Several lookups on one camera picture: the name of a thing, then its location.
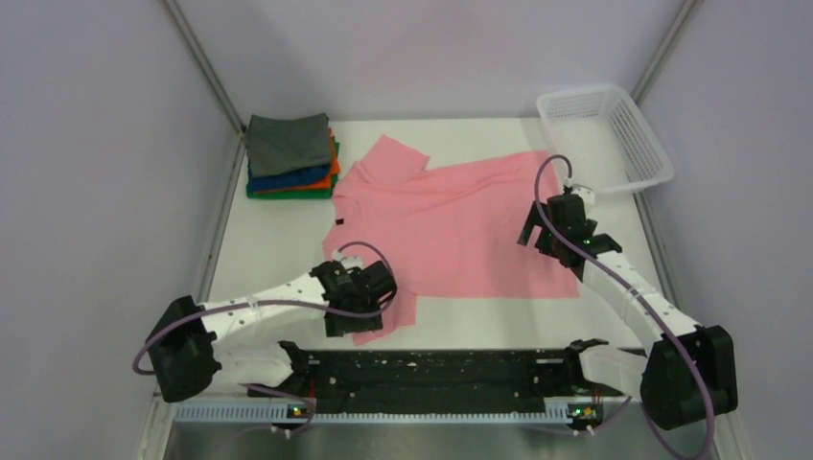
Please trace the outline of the pink t shirt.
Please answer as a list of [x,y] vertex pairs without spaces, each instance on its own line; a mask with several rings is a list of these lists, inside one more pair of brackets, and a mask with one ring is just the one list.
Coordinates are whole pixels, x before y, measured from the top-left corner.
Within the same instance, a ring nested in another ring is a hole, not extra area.
[[560,299],[579,294],[560,264],[518,243],[536,197],[560,193],[545,151],[441,168],[387,136],[336,184],[326,255],[384,255],[398,291],[383,327],[356,345],[415,323],[421,297]]

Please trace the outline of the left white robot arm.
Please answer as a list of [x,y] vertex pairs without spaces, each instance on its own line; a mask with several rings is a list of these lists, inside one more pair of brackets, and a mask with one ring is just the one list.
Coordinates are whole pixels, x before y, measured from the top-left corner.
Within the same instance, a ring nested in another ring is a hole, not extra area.
[[184,296],[166,308],[144,353],[167,403],[233,385],[301,396],[312,378],[291,329],[321,326],[327,337],[379,331],[397,290],[386,263],[351,257],[244,297],[198,304]]

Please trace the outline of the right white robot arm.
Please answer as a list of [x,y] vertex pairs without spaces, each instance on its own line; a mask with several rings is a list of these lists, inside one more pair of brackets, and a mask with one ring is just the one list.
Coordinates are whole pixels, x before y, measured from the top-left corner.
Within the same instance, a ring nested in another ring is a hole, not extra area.
[[566,349],[565,387],[587,395],[598,384],[641,402],[659,428],[670,430],[739,406],[734,347],[721,326],[704,327],[672,305],[632,266],[621,246],[595,231],[577,193],[534,201],[518,239],[568,269],[633,332],[636,355],[604,339]]

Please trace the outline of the white plastic basket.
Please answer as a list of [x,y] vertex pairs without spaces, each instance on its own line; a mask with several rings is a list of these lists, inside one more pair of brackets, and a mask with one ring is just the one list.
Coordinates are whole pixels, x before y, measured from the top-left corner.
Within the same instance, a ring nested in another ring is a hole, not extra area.
[[675,177],[656,134],[619,86],[545,93],[536,108],[548,151],[566,156],[576,181],[601,195],[635,194]]

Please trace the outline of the green folded t shirt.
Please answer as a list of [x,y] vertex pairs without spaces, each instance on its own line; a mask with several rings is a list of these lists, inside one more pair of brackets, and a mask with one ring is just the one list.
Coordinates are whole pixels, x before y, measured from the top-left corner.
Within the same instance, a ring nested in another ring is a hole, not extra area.
[[339,142],[331,137],[332,164],[329,173],[319,180],[305,184],[306,179],[315,178],[317,173],[327,172],[326,166],[311,167],[298,172],[279,176],[255,177],[251,170],[251,161],[247,163],[246,196],[260,200],[286,199],[327,199],[333,195],[338,181],[340,166],[338,162]]

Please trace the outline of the orange folded t shirt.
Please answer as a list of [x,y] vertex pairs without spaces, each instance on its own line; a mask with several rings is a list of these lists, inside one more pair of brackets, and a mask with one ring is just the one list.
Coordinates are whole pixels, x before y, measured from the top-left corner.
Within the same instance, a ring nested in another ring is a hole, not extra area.
[[302,193],[305,193],[308,196],[311,196],[311,195],[315,194],[316,192],[321,193],[323,190],[325,190],[326,192],[331,191],[332,188],[336,184],[337,175],[340,173],[340,167],[339,167],[339,163],[338,163],[338,159],[337,159],[337,153],[338,153],[338,150],[339,150],[338,142],[337,142],[336,137],[333,134],[333,131],[331,129],[329,129],[329,134],[330,134],[330,138],[331,138],[331,149],[332,149],[331,167],[333,168],[333,176],[331,178],[331,182],[330,182],[330,185],[328,187],[326,187],[324,189],[317,189],[317,190],[287,191],[287,192],[268,193],[268,194],[251,194],[251,193],[246,192],[246,194],[248,196],[273,196],[273,195],[278,195],[278,194],[283,194],[284,195],[284,194],[293,193],[296,196],[298,196],[298,195],[300,195]]

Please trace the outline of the blue folded t shirt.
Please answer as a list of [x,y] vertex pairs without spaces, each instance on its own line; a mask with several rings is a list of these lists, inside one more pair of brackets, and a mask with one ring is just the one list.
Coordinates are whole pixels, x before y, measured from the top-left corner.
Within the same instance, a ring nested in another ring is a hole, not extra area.
[[333,168],[329,165],[265,176],[254,174],[251,167],[248,167],[246,191],[251,194],[268,194],[324,189],[330,185],[332,176]]

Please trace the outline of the grey folded t shirt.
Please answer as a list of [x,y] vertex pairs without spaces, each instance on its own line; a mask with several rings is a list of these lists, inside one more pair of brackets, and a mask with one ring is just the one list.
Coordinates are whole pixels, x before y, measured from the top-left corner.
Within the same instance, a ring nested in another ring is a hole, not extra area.
[[298,119],[252,115],[244,139],[251,171],[260,177],[329,166],[332,162],[326,113]]

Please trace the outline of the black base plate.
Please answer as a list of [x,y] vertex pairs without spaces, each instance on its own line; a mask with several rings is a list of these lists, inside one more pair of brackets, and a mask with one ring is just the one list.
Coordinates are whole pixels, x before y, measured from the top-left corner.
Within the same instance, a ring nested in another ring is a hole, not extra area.
[[556,398],[605,402],[562,350],[308,351],[277,390],[322,414],[533,414]]

